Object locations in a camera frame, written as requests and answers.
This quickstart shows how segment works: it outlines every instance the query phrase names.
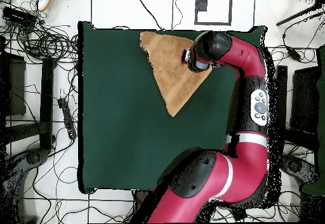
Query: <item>control button panel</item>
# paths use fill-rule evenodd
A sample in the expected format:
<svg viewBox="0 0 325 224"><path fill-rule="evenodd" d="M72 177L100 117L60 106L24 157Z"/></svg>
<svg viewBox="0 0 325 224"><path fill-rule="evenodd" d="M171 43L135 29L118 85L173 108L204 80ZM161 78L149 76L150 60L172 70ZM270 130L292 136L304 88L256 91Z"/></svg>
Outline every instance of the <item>control button panel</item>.
<svg viewBox="0 0 325 224"><path fill-rule="evenodd" d="M260 126L267 124L267 96L257 89L251 94L251 119Z"/></svg>

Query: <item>chair leg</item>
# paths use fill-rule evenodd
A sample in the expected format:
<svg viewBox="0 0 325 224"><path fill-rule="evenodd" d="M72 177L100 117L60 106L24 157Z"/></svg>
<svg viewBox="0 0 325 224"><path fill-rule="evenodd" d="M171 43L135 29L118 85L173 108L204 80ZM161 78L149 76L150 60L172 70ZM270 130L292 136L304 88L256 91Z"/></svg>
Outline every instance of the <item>chair leg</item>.
<svg viewBox="0 0 325 224"><path fill-rule="evenodd" d="M302 16L302 15L304 15L304 14L307 14L308 12L311 12L311 11L316 10L316 9L317 9L317 8L315 7L315 5L313 5L313 6L307 8L307 9L301 11L301 12L298 12L297 14L294 14L294 15L290 16L289 18L286 18L286 19L284 19L284 20L278 22L278 23L277 23L277 26L280 26L280 25L282 25L282 24L284 24L284 23L287 23L287 22L289 22L290 20L293 20L294 18L298 18L299 16Z"/></svg>

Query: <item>brown towel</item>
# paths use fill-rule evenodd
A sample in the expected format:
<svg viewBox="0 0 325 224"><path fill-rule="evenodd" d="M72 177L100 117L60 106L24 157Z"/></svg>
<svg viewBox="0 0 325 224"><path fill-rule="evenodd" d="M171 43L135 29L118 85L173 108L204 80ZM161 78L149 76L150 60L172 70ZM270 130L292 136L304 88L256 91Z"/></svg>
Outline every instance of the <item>brown towel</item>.
<svg viewBox="0 0 325 224"><path fill-rule="evenodd" d="M210 74L212 67L201 73L193 73L181 63L184 49L193 41L178 36L142 32L140 46L147 53L154 77L166 103L168 113L174 117L196 89Z"/></svg>

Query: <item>red robot arm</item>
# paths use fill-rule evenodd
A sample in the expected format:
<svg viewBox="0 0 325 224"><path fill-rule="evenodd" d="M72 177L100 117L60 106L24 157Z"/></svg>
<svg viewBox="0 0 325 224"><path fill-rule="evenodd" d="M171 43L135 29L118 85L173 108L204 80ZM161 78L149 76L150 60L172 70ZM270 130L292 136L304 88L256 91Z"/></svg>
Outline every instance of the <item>red robot arm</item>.
<svg viewBox="0 0 325 224"><path fill-rule="evenodd" d="M169 172L173 176L148 223L194 222L210 198L241 202L254 194L267 174L268 104L261 51L224 32L205 32L184 51L182 62L193 72L210 65L228 65L237 71L235 110L231 110L235 116L226 133L225 153L195 151Z"/></svg>

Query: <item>dark green table surface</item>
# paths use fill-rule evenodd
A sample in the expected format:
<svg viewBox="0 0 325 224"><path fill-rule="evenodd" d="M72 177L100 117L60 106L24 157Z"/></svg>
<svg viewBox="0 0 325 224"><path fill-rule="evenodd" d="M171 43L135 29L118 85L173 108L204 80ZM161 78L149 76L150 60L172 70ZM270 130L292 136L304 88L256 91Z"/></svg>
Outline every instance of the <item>dark green table surface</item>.
<svg viewBox="0 0 325 224"><path fill-rule="evenodd" d="M235 72L214 69L172 118L139 43L144 30L83 23L84 188L151 190L191 147L223 149ZM230 32L260 46L264 27ZM155 31L195 39L196 31Z"/></svg>

